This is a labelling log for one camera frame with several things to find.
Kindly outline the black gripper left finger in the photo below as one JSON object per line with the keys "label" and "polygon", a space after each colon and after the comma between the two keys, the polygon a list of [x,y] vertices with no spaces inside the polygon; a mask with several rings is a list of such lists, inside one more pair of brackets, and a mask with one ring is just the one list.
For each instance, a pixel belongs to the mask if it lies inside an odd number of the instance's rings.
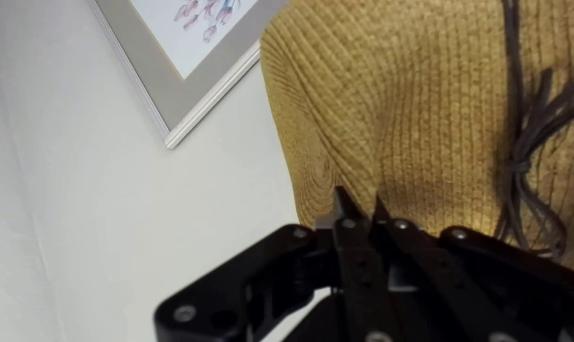
{"label": "black gripper left finger", "polygon": [[337,191],[325,229],[282,227],[166,299],[154,312],[156,341],[263,342],[299,310],[308,316],[284,342],[386,339],[386,274],[369,229]]}

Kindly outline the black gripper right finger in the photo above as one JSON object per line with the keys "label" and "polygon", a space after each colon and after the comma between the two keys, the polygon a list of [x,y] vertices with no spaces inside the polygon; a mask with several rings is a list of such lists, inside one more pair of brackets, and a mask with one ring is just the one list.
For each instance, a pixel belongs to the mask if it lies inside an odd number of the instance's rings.
{"label": "black gripper right finger", "polygon": [[574,342],[574,270],[464,227],[434,238],[382,202],[373,230],[415,342]]}

